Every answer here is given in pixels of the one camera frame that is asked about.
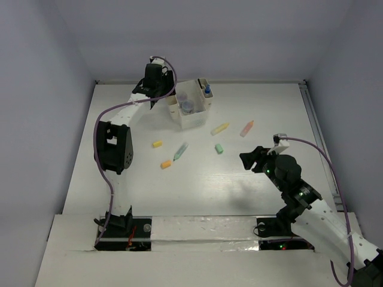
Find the gray wall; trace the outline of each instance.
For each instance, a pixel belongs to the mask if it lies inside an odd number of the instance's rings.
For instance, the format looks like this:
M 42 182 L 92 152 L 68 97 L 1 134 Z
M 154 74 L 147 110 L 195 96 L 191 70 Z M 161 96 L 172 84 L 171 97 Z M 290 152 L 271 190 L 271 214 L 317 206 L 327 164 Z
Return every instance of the gray wall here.
M 349 208 L 383 246 L 383 1 L 357 0 L 309 80 Z
M 94 88 L 52 1 L 0 1 L 0 286 L 34 286 Z
M 137 80 L 148 55 L 179 78 L 307 78 L 351 0 L 55 0 L 93 76 Z

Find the white container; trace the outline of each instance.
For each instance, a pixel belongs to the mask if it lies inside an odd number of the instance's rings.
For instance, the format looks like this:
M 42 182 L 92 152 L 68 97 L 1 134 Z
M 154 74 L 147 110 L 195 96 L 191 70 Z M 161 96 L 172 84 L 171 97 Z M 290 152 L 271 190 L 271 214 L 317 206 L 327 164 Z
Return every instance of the white container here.
M 204 86 L 208 84 L 204 78 L 200 78 L 199 80 Z M 198 80 L 185 81 L 177 84 L 175 88 L 176 94 L 186 93 L 187 99 L 194 102 L 193 113 L 188 115 L 182 112 L 181 103 L 178 102 L 176 96 L 166 98 L 172 119 L 177 121 L 182 129 L 198 127 L 206 123 L 213 95 L 211 91 L 209 98 L 206 100 L 203 93 L 204 90 L 205 89 L 201 88 Z

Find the pink marker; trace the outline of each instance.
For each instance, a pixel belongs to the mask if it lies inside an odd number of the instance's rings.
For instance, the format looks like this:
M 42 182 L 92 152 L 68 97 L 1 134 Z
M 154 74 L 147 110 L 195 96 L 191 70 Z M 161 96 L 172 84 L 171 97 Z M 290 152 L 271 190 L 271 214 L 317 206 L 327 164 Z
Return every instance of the pink marker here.
M 247 125 L 244 127 L 244 129 L 241 131 L 241 133 L 239 135 L 244 138 L 247 135 L 247 133 L 249 132 L 249 130 L 251 130 L 253 125 L 254 125 L 254 121 L 250 121 L 249 123 L 247 123 Z

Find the teal marker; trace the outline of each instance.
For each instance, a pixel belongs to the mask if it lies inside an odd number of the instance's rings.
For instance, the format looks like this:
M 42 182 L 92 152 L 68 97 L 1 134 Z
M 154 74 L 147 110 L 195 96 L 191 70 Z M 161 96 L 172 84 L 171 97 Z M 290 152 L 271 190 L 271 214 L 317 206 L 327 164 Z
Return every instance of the teal marker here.
M 173 161 L 179 159 L 181 157 L 181 155 L 184 153 L 184 151 L 187 149 L 188 146 L 189 146 L 189 144 L 187 142 L 184 142 L 184 144 L 175 153 Z

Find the yellow marker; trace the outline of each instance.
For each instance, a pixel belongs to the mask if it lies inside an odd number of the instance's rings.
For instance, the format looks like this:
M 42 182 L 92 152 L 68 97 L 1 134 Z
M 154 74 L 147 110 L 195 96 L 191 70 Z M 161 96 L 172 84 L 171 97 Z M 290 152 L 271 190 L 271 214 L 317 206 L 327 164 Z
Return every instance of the yellow marker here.
M 251 130 L 253 125 L 254 125 L 254 121 L 250 121 L 249 123 L 247 123 L 247 125 L 244 127 L 244 129 L 241 131 L 241 133 L 239 135 L 244 138 L 247 135 L 247 133 L 249 132 L 249 130 Z
M 153 148 L 158 148 L 159 146 L 162 146 L 162 141 L 153 142 Z
M 229 123 L 224 123 L 224 124 L 220 125 L 219 127 L 216 127 L 210 133 L 211 133 L 212 136 L 215 136 L 217 133 L 220 133 L 223 130 L 225 130 L 228 126 L 229 126 Z
M 162 164 L 161 164 L 161 168 L 162 169 L 165 169 L 165 168 L 167 168 L 167 167 L 169 167 L 169 166 L 171 166 L 172 165 L 172 161 L 171 160 L 167 160 L 167 161 L 164 161 Z

